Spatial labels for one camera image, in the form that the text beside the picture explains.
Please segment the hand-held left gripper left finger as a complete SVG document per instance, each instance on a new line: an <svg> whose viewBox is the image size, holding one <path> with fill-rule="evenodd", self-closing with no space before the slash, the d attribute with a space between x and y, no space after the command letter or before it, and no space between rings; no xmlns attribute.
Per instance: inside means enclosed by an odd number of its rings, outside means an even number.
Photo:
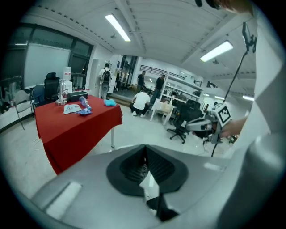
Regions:
<svg viewBox="0 0 286 229"><path fill-rule="evenodd" d="M135 146L86 156L42 186L32 202L52 219L80 229L153 229L161 224L143 197L120 193L108 164Z"/></svg>

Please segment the person's right hand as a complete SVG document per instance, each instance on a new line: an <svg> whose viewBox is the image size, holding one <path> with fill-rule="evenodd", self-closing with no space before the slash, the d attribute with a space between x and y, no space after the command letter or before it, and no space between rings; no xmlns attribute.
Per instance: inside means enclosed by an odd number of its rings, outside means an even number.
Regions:
<svg viewBox="0 0 286 229"><path fill-rule="evenodd" d="M234 135L233 132L235 132L234 125L232 123L228 123L222 128L222 130L220 132L220 137L221 138L229 137L231 135Z"/></svg>

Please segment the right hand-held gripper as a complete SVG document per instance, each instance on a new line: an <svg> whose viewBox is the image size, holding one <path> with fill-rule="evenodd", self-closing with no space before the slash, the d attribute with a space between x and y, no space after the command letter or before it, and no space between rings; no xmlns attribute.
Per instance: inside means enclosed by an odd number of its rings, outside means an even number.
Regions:
<svg viewBox="0 0 286 229"><path fill-rule="evenodd" d="M219 135L222 128L231 120L225 103L218 103L206 112L205 118L197 118L186 123L187 131L209 131L207 138L212 144L221 143Z"/></svg>

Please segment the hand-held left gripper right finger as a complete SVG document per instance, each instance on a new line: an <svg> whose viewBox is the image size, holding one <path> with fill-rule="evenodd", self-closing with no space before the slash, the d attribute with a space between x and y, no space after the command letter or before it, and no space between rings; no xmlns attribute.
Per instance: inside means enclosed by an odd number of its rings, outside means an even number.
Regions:
<svg viewBox="0 0 286 229"><path fill-rule="evenodd" d="M148 166L159 185L154 229L216 229L230 194L220 188L230 159L203 157L145 146Z"/></svg>

